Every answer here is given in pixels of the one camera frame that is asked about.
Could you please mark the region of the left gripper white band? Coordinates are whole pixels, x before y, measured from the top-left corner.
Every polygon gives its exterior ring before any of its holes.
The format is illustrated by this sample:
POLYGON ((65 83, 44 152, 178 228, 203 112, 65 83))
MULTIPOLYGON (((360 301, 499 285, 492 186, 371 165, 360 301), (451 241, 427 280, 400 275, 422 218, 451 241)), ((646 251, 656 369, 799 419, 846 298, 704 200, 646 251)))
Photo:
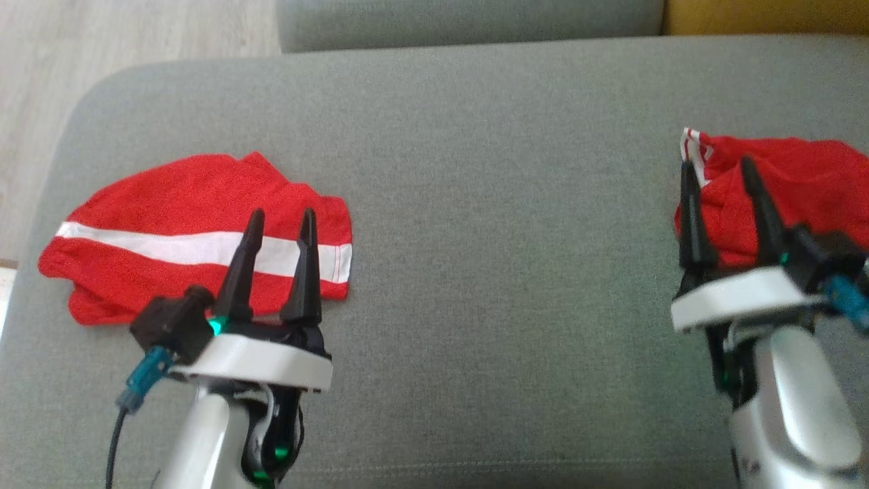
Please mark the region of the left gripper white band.
MULTIPOLYGON (((264 211, 253 210, 227 267, 215 300, 215 316, 225 324, 249 322, 253 317, 251 291, 257 254, 263 244, 264 221, 264 211)), ((280 309, 280 321, 288 326, 316 326, 322 321, 322 290, 313 208, 304 211, 296 244, 299 257, 291 294, 280 309)), ((333 374, 331 360, 316 353, 223 331, 215 334, 192 364, 171 369, 171 377, 179 382, 233 381, 310 392, 329 390, 333 374)))

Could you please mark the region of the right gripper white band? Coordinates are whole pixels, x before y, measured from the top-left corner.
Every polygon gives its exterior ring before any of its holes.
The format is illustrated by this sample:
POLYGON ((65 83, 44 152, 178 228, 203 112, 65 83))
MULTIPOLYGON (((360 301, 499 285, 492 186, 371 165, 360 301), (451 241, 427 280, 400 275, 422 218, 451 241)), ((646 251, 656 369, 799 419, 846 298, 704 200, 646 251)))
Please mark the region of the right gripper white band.
POLYGON ((766 318, 828 303, 819 292, 803 291, 784 267, 766 266, 784 262, 785 223, 749 155, 741 157, 741 176, 754 213, 757 262, 765 267, 707 280, 707 272, 719 263, 719 254, 711 244, 702 216, 701 186, 695 167, 689 161, 682 162, 678 223, 683 277, 670 308, 676 332, 707 329, 733 320, 766 318))

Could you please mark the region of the red jersey with white trim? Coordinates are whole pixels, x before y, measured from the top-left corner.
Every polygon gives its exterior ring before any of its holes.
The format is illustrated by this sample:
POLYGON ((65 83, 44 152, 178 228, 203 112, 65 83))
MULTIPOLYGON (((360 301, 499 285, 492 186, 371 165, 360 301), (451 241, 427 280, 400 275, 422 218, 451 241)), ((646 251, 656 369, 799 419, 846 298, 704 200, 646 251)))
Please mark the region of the red jersey with white trim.
POLYGON ((686 128, 679 144, 701 186, 711 244, 724 268, 750 266, 758 252, 741 159, 754 161, 786 226, 842 231, 869 251, 869 157, 837 140, 739 139, 686 128))

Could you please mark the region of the red shorts with white stripe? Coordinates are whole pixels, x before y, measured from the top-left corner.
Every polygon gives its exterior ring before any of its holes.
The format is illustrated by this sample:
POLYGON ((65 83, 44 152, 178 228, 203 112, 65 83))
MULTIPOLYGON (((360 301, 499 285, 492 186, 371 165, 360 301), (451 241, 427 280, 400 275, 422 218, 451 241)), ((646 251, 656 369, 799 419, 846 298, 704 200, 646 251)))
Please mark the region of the red shorts with white stripe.
POLYGON ((276 314, 294 281, 306 209, 316 213, 324 300, 350 291, 352 221, 344 199, 287 179, 258 152, 200 154, 100 189, 75 208, 41 252, 37 268, 73 285, 78 324, 127 324, 155 296, 192 284, 217 293, 254 210, 264 212, 251 307, 276 314))

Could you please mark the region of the yellow cushion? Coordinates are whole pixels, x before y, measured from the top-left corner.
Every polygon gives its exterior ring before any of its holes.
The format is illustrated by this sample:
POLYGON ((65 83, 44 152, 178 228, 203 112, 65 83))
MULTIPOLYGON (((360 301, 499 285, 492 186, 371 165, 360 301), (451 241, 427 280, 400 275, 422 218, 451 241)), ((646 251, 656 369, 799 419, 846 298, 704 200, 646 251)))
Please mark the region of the yellow cushion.
POLYGON ((869 36, 869 0, 665 0, 662 31, 667 36, 869 36))

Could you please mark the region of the grey sofa seat cushion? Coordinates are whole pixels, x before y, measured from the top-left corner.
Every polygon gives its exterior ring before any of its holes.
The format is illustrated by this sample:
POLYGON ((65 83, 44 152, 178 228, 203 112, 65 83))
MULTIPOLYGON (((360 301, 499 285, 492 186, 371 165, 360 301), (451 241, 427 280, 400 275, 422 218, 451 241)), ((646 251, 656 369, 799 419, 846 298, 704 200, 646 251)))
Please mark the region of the grey sofa seat cushion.
POLYGON ((0 489, 103 489, 142 351, 35 267, 122 177, 258 151, 344 198, 329 392, 284 486, 735 489, 705 338, 671 327, 683 127, 869 154, 869 38, 608 38, 124 69, 57 145, 0 338, 0 489))

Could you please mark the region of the grey sofa back cushion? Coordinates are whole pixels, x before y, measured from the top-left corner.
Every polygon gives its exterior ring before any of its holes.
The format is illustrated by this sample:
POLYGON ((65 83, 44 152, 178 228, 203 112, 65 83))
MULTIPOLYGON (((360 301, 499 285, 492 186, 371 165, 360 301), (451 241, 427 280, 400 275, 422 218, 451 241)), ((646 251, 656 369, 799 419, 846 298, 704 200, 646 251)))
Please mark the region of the grey sofa back cushion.
POLYGON ((664 13, 665 0, 276 0, 284 53, 657 36, 664 13))

